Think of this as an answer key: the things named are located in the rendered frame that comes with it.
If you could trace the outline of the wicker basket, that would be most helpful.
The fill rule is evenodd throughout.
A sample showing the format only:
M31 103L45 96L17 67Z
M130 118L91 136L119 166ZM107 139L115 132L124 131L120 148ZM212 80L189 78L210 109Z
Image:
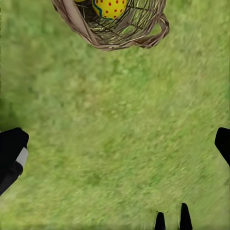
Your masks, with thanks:
M151 0L151 5L148 4L149 0L143 0L142 7L138 6L139 0L130 0L126 3L123 14L115 19L117 20L114 25L116 26L115 31L113 31L113 27L110 27L110 30L110 28L103 26L108 20L105 20L103 24L98 23L101 18L97 14L93 15L95 12L92 7L92 0L82 1L82 3L74 0L50 1L73 32L78 33L88 44L100 50L112 51L132 46L150 49L157 46L170 31L169 21L163 13L167 0ZM89 8L83 8L85 6ZM84 11L89 11L87 17L85 17ZM140 11L139 15L136 14L138 11ZM138 26L143 18L143 12L147 11L149 11L149 16L146 16L146 20L150 17L147 21L149 23L144 28L141 27L145 22L143 19L144 22ZM134 14L136 14L135 17ZM161 32L155 36L147 37L157 24L159 24ZM129 27L132 29L122 33ZM101 36L105 35L107 37L103 39Z

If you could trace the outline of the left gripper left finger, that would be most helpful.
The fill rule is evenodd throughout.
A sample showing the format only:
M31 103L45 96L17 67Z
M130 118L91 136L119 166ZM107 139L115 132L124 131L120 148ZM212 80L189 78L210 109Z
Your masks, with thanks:
M22 129L0 132L0 185L25 147Z

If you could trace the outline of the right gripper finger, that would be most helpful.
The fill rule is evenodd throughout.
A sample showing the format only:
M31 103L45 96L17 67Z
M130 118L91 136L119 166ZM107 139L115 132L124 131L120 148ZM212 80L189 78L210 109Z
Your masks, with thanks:
M155 230L165 230L165 219L162 212L158 213Z
M180 230L192 230L190 213L186 203L182 203Z

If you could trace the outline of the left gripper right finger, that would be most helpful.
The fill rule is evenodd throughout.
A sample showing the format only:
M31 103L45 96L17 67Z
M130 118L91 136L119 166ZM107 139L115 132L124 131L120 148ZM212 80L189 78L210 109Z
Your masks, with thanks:
M215 145L230 165L230 129L220 127L215 138Z

